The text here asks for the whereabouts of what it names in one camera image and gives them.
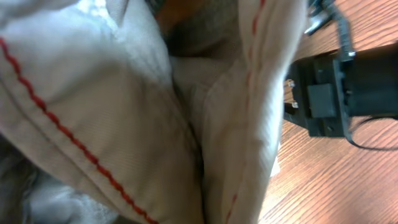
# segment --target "red stitching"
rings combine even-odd
[[[34,88],[32,86],[32,84],[30,83],[30,81],[28,81],[27,79],[25,79],[22,76],[21,73],[21,66],[19,65],[19,62],[17,61],[16,58],[14,58],[12,55],[9,54],[8,52],[8,47],[6,42],[4,41],[3,38],[0,37],[0,46],[2,48],[2,52],[4,57],[6,58],[6,60],[12,65],[15,73],[17,74],[17,78],[18,81],[25,86],[25,88],[27,89],[30,98],[32,99],[32,101],[34,101],[34,103],[43,111],[43,113],[49,118],[49,120],[51,120],[51,122],[53,122],[55,125],[57,125],[57,128],[59,131],[61,131],[64,135],[66,135],[66,137],[68,137],[71,142],[80,150],[83,151],[85,157],[96,166],[98,172],[100,172],[102,175],[104,175],[108,180],[109,183],[121,194],[122,198],[139,214],[142,215],[145,220],[150,223],[150,224],[159,224],[159,222],[153,220],[150,216],[148,216],[148,214],[143,211],[143,209],[141,209],[140,207],[138,207],[136,205],[136,203],[133,201],[133,199],[131,199],[131,197],[126,193],[126,191],[124,190],[123,186],[115,180],[115,178],[112,176],[112,174],[110,173],[109,170],[105,169],[100,163],[99,160],[96,156],[94,156],[89,150],[87,150],[87,147],[85,145],[83,145],[76,137],[73,136],[72,132],[66,128],[65,126],[63,126],[60,122],[60,120],[58,119],[58,117],[53,114],[50,111],[47,111],[47,105],[45,104],[45,102],[38,97],[37,95],[35,95],[34,92]]]
[[[261,13],[261,11],[262,11],[262,9],[264,8],[265,5],[266,5],[266,0],[260,0],[260,8],[257,11],[257,13],[254,16],[253,21],[252,21],[252,35],[253,35],[253,37],[255,37],[256,34],[257,34],[257,22],[258,22],[260,13]],[[253,47],[252,45],[249,47],[249,52],[248,52],[249,60],[252,59],[252,47]],[[251,77],[252,77],[251,72],[248,71],[248,74],[246,75],[246,85],[247,86],[249,86],[249,84],[250,84]],[[250,99],[249,99],[249,95],[248,95],[248,98],[246,99],[246,109],[247,110],[249,109],[249,102],[250,102]],[[234,196],[232,198],[231,208],[229,208],[229,211],[228,211],[228,213],[226,215],[226,218],[225,218],[225,223],[226,224],[228,224],[228,222],[229,222],[229,218],[230,218],[230,216],[232,214],[232,209],[234,208],[235,201],[236,201],[237,198],[238,198],[238,192],[236,192],[236,194],[234,194]]]

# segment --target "black device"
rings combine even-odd
[[[331,21],[338,23],[340,49],[292,64],[289,79],[294,103],[285,103],[284,119],[308,130],[312,137],[352,138],[351,118],[398,119],[398,43],[355,52],[349,22],[334,0],[309,2],[312,35]]]

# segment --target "seam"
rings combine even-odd
[[[109,180],[109,183],[114,187],[114,189],[116,189],[121,194],[122,198],[127,202],[127,204],[129,204],[132,207],[132,209],[136,213],[138,213],[138,215],[144,217],[144,219],[149,224],[159,224],[159,222],[151,218],[144,209],[136,205],[136,203],[130,197],[130,195],[126,193],[124,187],[113,177],[112,173],[100,164],[99,159],[96,156],[94,156],[94,154],[90,152],[87,149],[87,147],[78,138],[76,138],[67,127],[62,125],[59,118],[55,114],[53,114],[51,111],[47,109],[47,105],[45,104],[44,100],[35,94],[34,87],[30,83],[30,81],[28,81],[26,78],[22,76],[21,66],[19,65],[18,60],[9,54],[8,46],[2,37],[0,37],[0,47],[2,49],[4,57],[14,69],[17,75],[17,80],[19,81],[20,84],[25,86],[30,96],[30,99],[36,104],[36,106],[40,110],[42,110],[43,114],[46,115],[46,117],[48,117],[48,119],[51,120],[51,122],[53,122],[53,124],[56,125],[57,129],[61,133],[63,133],[72,142],[72,144],[74,144],[84,153],[85,157],[93,165],[95,165],[97,171]]]
[[[252,28],[253,42],[254,42],[254,39],[255,39],[256,34],[257,34],[258,19],[259,19],[259,16],[260,16],[265,4],[266,4],[266,0],[260,0],[259,10],[257,11],[256,15],[254,16],[254,18],[252,20],[252,27],[251,28]],[[249,47],[249,50],[248,50],[249,51],[248,52],[249,62],[252,59],[252,48],[253,48],[253,46],[251,45]],[[247,87],[249,87],[251,78],[252,78],[252,72],[250,71],[250,68],[249,68],[249,70],[248,70],[248,72],[246,74],[246,86]],[[250,94],[248,93],[247,98],[246,98],[246,111],[249,111],[249,104],[250,104]],[[241,188],[242,181],[243,181],[243,175],[244,175],[245,167],[246,167],[246,159],[244,160],[243,173],[242,173],[242,176],[241,176],[241,180],[239,181],[238,191],[233,195],[232,202],[231,202],[231,207],[229,208],[228,213],[227,213],[226,218],[225,218],[225,223],[226,224],[229,223],[229,218],[231,217],[231,214],[232,214],[236,199],[238,198],[239,189]]]
[[[21,104],[20,104],[20,102],[18,102],[17,100],[16,100],[16,96],[14,96],[14,95],[12,95],[12,93],[11,93],[11,90],[9,89],[9,88],[7,88],[7,86],[6,86],[6,84],[5,84],[5,82],[3,82],[2,80],[1,80],[1,77],[0,77],[0,88],[1,87],[3,87],[4,88],[4,91],[6,92],[6,95],[9,97],[9,99],[10,99],[10,101],[12,102],[12,104],[15,106],[15,108],[16,108],[16,110],[17,110],[17,112],[19,112],[20,114],[21,114],[21,116],[22,116],[22,119],[26,119],[26,121],[29,123],[29,125],[31,125],[32,126],[32,128],[33,129],[35,129],[38,133],[39,133],[39,135],[42,135],[42,137],[44,138],[44,140],[45,141],[47,141],[52,147],[54,147],[56,150],[58,150],[58,151],[60,151],[60,153],[61,154],[63,154],[64,156],[66,156],[66,154],[41,130],[41,128],[39,127],[39,126],[37,126],[35,123],[34,123],[34,121],[33,120],[31,120],[31,118],[30,117],[28,117],[28,115],[27,115],[27,113],[22,109],[22,107],[21,107]],[[68,157],[68,156],[66,156],[66,159],[68,159],[71,163],[73,163],[73,165],[81,172],[81,174],[82,175],[84,175],[87,179],[88,179],[88,181],[89,182],[91,182],[92,184],[93,184],[93,186],[99,191],[99,192],[101,192],[102,194],[104,194],[104,192],[98,187],[98,185],[96,185],[95,183],[94,183],[94,180],[92,179],[92,178],[90,178],[89,176],[88,176],[88,174],[86,174],[85,172],[83,172],[83,170],[82,169],[80,169],[78,166],[77,166],[77,164],[76,164],[76,162],[75,161],[73,161],[70,157]],[[104,196],[104,198],[108,201],[108,203],[111,203],[110,201],[109,201],[109,199],[108,198],[106,198],[105,196]]]

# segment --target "metal screw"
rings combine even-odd
[[[299,108],[299,103],[297,103],[296,101],[292,103],[292,107],[293,108]]]
[[[289,80],[288,86],[291,87],[291,88],[294,88],[296,86],[296,84],[294,83],[293,80]]]

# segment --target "cloth bag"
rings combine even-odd
[[[257,223],[307,2],[233,6],[170,57],[144,0],[0,2],[0,132],[138,223]]]

